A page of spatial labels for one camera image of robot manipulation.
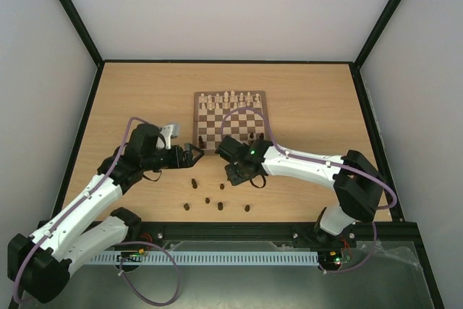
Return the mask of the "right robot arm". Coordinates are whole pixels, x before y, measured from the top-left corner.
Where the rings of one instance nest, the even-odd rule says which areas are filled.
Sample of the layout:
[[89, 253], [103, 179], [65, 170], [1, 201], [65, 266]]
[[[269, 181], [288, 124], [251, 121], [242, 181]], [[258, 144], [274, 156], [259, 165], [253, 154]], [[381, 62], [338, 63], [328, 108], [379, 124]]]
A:
[[394, 190], [358, 151], [322, 156], [284, 148], [269, 140], [247, 145], [227, 135], [216, 154], [227, 162], [226, 175], [234, 186], [259, 176], [283, 176], [333, 190], [338, 203], [322, 210], [315, 228], [317, 240], [324, 245], [333, 244], [349, 225], [372, 222], [376, 211], [397, 204]]

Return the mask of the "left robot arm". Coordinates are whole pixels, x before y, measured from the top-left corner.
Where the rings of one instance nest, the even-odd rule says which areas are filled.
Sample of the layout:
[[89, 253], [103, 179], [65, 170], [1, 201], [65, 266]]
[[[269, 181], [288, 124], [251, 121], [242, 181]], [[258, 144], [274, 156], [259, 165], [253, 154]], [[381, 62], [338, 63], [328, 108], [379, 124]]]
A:
[[186, 169], [203, 156], [187, 143], [171, 144], [178, 124], [163, 127], [141, 123], [127, 128], [122, 144], [106, 158], [82, 192], [49, 222], [29, 236], [17, 234], [8, 244], [7, 275], [14, 282], [13, 297], [21, 303], [23, 288], [41, 303], [53, 300], [70, 277], [90, 259], [114, 245], [141, 245], [141, 219], [126, 208], [111, 212], [98, 226], [91, 223], [120, 199], [146, 172]]

